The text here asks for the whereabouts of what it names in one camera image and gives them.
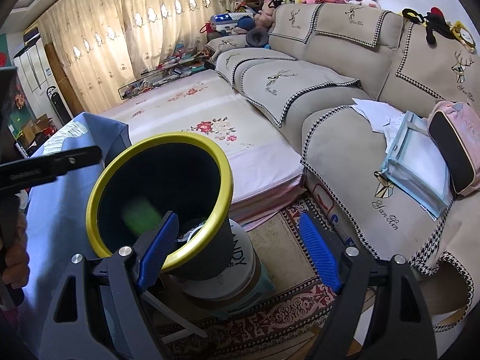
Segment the person left hand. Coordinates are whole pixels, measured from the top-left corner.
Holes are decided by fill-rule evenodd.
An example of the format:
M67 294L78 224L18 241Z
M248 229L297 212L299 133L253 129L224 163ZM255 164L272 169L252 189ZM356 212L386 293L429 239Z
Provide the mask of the person left hand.
M25 214L19 212L16 223L16 237L12 246L7 249L1 244L1 250L6 250L6 267L1 274L1 280L4 284L10 284L13 289L22 289L29 282L30 269L26 229Z

